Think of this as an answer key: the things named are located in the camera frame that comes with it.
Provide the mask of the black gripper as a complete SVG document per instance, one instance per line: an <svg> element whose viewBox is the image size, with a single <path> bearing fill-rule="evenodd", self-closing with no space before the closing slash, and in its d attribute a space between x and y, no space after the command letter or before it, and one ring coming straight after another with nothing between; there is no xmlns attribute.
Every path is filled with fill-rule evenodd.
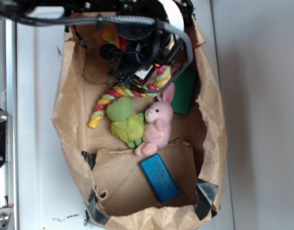
<svg viewBox="0 0 294 230"><path fill-rule="evenodd" d="M106 85L112 87L124 85L132 92L147 92L147 87L139 77L145 77L147 70L153 64L173 63L184 45L184 41L179 36L161 31L153 31L146 36L140 34L126 41L131 46L126 54L111 47L105 49L108 54L101 56L100 51L99 53L103 59L110 61Z"/></svg>

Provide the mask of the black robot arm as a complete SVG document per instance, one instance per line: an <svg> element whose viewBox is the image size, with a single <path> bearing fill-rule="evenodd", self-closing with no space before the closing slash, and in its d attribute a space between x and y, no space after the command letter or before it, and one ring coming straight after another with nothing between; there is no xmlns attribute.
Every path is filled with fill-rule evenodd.
<svg viewBox="0 0 294 230"><path fill-rule="evenodd" d="M127 49L102 46L102 57L116 60L108 76L115 77L116 86L139 93L160 93L166 86L138 87L137 71L170 65L184 50L184 62L168 81L172 84L192 62L192 46L184 29L192 25L193 11L189 0L0 0L0 19L29 26L94 25L102 29L113 23L127 41Z"/></svg>

